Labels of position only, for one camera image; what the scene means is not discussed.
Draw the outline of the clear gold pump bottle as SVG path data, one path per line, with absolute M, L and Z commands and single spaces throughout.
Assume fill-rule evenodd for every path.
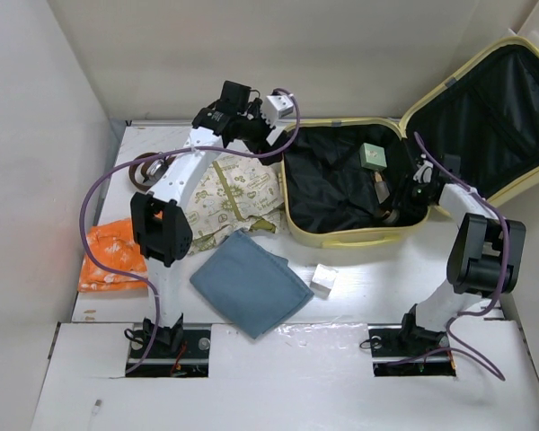
M 383 204 L 391 195 L 389 187 L 380 171 L 373 171 L 374 189 L 379 204 Z

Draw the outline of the green cosmetic box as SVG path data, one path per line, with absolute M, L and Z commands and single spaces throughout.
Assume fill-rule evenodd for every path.
M 383 147 L 369 143 L 363 143 L 359 148 L 361 167 L 371 171 L 381 172 L 386 166 L 385 150 Z

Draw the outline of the white cosmetic box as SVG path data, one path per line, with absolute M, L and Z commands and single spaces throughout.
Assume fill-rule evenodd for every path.
M 310 282 L 312 291 L 321 298 L 328 298 L 339 271 L 336 268 L 331 268 L 323 264 L 318 264 Z

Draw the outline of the blue denim cloth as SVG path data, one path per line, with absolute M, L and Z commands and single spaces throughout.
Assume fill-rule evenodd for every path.
M 314 297 L 288 266 L 246 233 L 232 233 L 191 277 L 191 284 L 251 339 L 286 321 Z

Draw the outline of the orange patterned cloth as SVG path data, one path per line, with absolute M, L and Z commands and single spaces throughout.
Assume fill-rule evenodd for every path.
M 93 226 L 86 235 L 93 256 L 105 267 L 114 268 L 147 278 L 147 269 L 139 246 L 134 242 L 132 222 L 129 218 L 109 224 Z M 126 291 L 146 288 L 146 283 L 132 277 L 109 272 L 96 266 L 88 255 L 84 256 L 78 278 L 80 293 Z

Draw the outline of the gold lid cosmetic jar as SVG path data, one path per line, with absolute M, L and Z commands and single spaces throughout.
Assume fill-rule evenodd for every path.
M 396 226 L 401 217 L 401 210 L 399 208 L 380 208 L 378 214 L 381 224 Z

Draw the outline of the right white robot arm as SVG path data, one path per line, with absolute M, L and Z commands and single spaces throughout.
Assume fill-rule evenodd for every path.
M 412 176 L 412 196 L 446 210 L 458 228 L 446 263 L 446 279 L 404 314 L 397 343 L 410 354 L 441 347 L 446 325 L 484 299 L 513 290 L 525 243 L 521 222 L 502 218 L 476 188 L 455 176 L 457 156 L 437 162 L 425 154 Z

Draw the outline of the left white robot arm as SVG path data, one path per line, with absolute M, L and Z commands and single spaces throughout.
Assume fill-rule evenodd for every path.
M 190 249 L 193 234 L 184 214 L 190 195 L 220 154 L 232 154 L 234 141 L 245 144 L 245 158 L 264 165 L 278 162 L 292 144 L 279 144 L 277 123 L 300 113 L 295 96 L 281 88 L 253 98 L 253 89 L 226 81 L 220 96 L 201 109 L 191 122 L 182 149 L 157 182 L 130 200 L 133 238 L 148 270 L 154 293 L 154 319 L 143 322 L 149 342 L 163 356 L 176 354 L 183 340 L 183 313 L 175 303 L 180 283 L 176 264 Z

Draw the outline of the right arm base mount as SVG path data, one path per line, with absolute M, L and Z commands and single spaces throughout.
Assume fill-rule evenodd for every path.
M 456 376 L 447 334 L 418 328 L 411 313 L 401 323 L 369 324 L 359 348 L 371 353 L 375 377 Z

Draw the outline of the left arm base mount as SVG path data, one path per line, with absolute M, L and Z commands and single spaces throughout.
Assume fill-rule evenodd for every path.
M 130 378 L 207 378 L 211 347 L 210 325 L 186 324 L 183 317 L 172 327 L 160 327 L 154 344 L 142 359 L 154 324 L 125 329 L 128 358 L 125 375 Z

